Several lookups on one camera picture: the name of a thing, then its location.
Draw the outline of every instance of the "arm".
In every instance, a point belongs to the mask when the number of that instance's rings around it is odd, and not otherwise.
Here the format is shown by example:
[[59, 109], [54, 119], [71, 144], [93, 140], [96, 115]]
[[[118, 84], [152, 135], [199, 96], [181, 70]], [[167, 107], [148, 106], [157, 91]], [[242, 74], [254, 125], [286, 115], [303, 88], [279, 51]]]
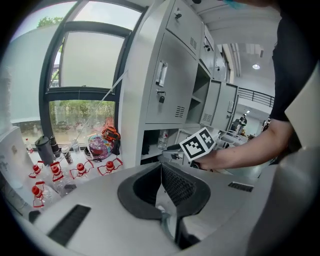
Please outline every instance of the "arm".
[[249, 142], [212, 151], [196, 161], [204, 170], [260, 165], [279, 155], [287, 147], [293, 132], [289, 122], [273, 119], [268, 130]]

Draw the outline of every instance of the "window frame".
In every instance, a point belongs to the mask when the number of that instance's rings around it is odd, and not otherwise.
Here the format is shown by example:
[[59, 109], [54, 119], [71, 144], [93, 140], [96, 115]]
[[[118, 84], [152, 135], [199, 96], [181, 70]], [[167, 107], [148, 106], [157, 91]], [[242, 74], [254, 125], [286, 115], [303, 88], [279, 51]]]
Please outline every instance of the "window frame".
[[[56, 0], [52, 3], [44, 3], [40, 8], [45, 8], [51, 5], [70, 2], [68, 0]], [[40, 123], [43, 134], [50, 138], [54, 136], [51, 119], [50, 119], [50, 102], [51, 101], [64, 101], [64, 100], [93, 100], [100, 101], [106, 93], [109, 92], [109, 88], [101, 87], [53, 87], [49, 88], [52, 78], [52, 70], [56, 59], [57, 52], [62, 45], [62, 51], [59, 62], [59, 84], [61, 84], [61, 65], [63, 61], [64, 43], [67, 41], [68, 32], [92, 32], [102, 33], [111, 36], [121, 37], [124, 39], [117, 64], [115, 67], [113, 83], [123, 74], [125, 70], [126, 61], [128, 54], [133, 42], [133, 39], [137, 33], [138, 27], [140, 26], [142, 19], [148, 9], [148, 6], [141, 7], [140, 5], [134, 4], [126, 0], [95, 0], [92, 2], [104, 2], [123, 6], [126, 8], [133, 9], [140, 12], [140, 17], [137, 20], [133, 30], [125, 27], [102, 23], [96, 21], [73, 21], [78, 13], [91, 1], [83, 0], [77, 1], [74, 6], [65, 15], [57, 30], [55, 31], [51, 42], [46, 51], [41, 74], [39, 81], [39, 115]], [[104, 99], [104, 101], [115, 102], [114, 109], [114, 126], [118, 129], [118, 114], [119, 114], [119, 101], [121, 92], [122, 81], [115, 87], [115, 89]]]

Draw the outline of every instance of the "tree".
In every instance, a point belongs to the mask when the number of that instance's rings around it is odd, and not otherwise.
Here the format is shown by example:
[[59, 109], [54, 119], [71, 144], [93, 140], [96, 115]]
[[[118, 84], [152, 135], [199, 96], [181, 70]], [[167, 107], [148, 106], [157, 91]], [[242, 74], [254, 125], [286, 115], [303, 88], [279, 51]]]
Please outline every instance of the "tree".
[[39, 20], [37, 28], [60, 23], [63, 19], [64, 17], [54, 17], [54, 18], [49, 18], [47, 16], [43, 17], [42, 19]]

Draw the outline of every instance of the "frosted glass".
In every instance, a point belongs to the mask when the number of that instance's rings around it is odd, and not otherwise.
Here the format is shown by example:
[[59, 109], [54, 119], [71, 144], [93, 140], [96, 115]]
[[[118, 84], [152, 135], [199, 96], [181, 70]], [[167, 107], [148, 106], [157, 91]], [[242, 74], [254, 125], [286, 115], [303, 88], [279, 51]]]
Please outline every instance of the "frosted glass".
[[45, 54], [58, 25], [25, 33], [13, 40], [4, 54], [1, 69], [11, 76], [10, 120], [12, 123], [40, 120], [39, 83]]
[[74, 21], [101, 22], [133, 30], [141, 13], [120, 5], [88, 2]]
[[93, 33], [70, 32], [62, 56], [62, 87], [111, 88], [124, 39]]

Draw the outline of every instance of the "black sleeve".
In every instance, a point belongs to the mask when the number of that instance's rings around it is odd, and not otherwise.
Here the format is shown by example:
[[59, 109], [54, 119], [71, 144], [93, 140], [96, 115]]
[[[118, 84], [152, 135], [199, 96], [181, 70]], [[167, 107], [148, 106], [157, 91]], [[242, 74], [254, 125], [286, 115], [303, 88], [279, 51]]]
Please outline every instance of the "black sleeve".
[[288, 121], [285, 110], [308, 81], [317, 63], [298, 26], [281, 13], [273, 50], [275, 97], [270, 118]]

